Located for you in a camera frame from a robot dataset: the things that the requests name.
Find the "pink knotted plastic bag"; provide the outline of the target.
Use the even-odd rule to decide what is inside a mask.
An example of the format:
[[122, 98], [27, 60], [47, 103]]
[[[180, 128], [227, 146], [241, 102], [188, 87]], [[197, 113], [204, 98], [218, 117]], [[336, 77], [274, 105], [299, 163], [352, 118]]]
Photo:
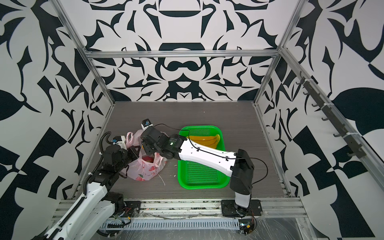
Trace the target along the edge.
[[[168, 160], [161, 157], [159, 153], [154, 155], [147, 155], [142, 147], [141, 134], [143, 130], [138, 130], [135, 133], [128, 132], [126, 136], [126, 147], [127, 149], [131, 146], [140, 147], [140, 156], [137, 160], [129, 164], [128, 176], [125, 178], [131, 178], [136, 181], [149, 181], [154, 178], [160, 171], [163, 170]], [[145, 162], [142, 157], [151, 156], [154, 158], [153, 163]]]

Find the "green plastic basket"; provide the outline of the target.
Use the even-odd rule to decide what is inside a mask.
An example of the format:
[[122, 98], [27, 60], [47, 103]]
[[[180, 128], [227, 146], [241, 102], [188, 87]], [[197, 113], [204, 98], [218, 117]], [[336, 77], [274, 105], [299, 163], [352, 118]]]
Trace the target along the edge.
[[[220, 151], [226, 150], [223, 133], [218, 127], [187, 126], [182, 128], [179, 134], [184, 137], [196, 136], [205, 139], [208, 137], [217, 139], [214, 147]], [[178, 161], [178, 181], [180, 186], [187, 190], [221, 189], [229, 184], [230, 177], [199, 163]]]

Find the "yellow banana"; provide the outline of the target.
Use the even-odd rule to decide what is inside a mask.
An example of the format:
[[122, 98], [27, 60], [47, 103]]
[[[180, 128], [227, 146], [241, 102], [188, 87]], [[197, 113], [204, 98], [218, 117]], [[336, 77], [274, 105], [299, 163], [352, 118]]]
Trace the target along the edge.
[[215, 135], [215, 136], [190, 136], [189, 137], [191, 141], [199, 144], [199, 145], [202, 145], [202, 146], [205, 146], [205, 147], [208, 147], [208, 148], [212, 148], [212, 149], [216, 149], [220, 140], [221, 140], [221, 137], [220, 135]]

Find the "red dragon fruit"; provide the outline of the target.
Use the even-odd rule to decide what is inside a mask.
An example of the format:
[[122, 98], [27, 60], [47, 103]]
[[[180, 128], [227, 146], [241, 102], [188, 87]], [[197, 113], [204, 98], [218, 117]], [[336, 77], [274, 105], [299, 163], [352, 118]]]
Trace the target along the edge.
[[143, 156], [142, 159], [147, 162], [147, 163], [153, 163], [154, 162], [154, 158], [151, 157], [151, 156]]

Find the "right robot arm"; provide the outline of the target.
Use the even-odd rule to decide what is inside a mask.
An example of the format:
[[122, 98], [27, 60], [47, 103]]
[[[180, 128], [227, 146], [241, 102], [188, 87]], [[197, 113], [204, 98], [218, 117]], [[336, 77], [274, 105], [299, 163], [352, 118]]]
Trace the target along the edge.
[[234, 209], [244, 217], [252, 198], [254, 164], [242, 149], [225, 152], [205, 147], [178, 134], [167, 136], [153, 126], [142, 127], [142, 145], [147, 154], [158, 153], [166, 159], [190, 161], [220, 171], [230, 177], [230, 188], [235, 192]]

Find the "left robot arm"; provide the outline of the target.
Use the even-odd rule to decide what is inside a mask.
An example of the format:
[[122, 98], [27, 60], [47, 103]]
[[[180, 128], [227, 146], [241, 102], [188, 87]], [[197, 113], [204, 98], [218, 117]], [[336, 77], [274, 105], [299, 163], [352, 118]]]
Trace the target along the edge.
[[140, 156], [139, 146], [128, 149], [108, 146], [83, 186], [83, 193], [64, 216], [35, 240], [89, 240], [112, 216], [120, 216], [126, 207], [123, 194], [111, 192], [120, 172]]

